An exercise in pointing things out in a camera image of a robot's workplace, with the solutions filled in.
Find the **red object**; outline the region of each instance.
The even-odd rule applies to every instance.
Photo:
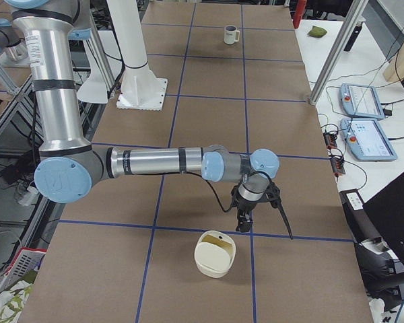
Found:
[[[307,6],[307,0],[299,0],[298,4],[296,5],[296,11],[294,14],[295,29],[299,27],[299,24],[301,22],[302,16],[304,15],[306,6]]]

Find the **white mug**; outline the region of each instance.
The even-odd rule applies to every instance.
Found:
[[[224,42],[228,45],[235,44],[240,40],[240,31],[235,26],[226,26],[224,28]]]

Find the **black monitor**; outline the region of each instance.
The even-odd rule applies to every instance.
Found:
[[[404,172],[364,203],[364,210],[404,264]]]

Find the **blue and white device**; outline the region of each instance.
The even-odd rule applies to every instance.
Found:
[[[374,86],[343,83],[340,98],[348,116],[384,119],[383,107]]]
[[[391,161],[398,158],[382,127],[374,118],[344,118],[341,132],[358,160]]]

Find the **green object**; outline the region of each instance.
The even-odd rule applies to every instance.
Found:
[[[312,29],[308,32],[308,35],[311,37],[320,38],[326,35],[327,31],[321,27],[313,26]]]

